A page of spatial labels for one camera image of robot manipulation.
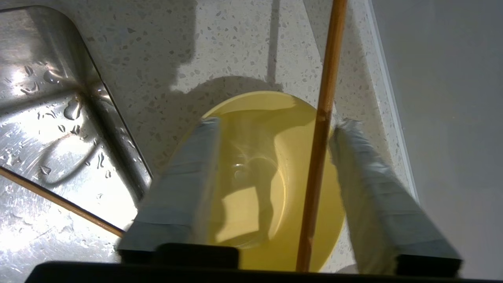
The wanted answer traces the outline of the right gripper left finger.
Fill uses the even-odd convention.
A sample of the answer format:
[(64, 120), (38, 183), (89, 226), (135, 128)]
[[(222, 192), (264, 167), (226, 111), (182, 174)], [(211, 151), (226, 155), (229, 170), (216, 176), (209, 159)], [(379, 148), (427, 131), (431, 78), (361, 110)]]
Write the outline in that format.
[(204, 118), (153, 179), (117, 251), (122, 263), (149, 262), (168, 243), (206, 244), (218, 167), (219, 118)]

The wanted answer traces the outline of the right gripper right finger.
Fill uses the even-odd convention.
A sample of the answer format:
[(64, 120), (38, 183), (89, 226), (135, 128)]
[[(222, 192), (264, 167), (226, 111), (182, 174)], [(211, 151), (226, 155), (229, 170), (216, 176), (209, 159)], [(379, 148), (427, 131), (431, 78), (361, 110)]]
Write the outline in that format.
[(458, 276), (463, 260), (365, 138), (356, 120), (329, 139), (360, 274)]

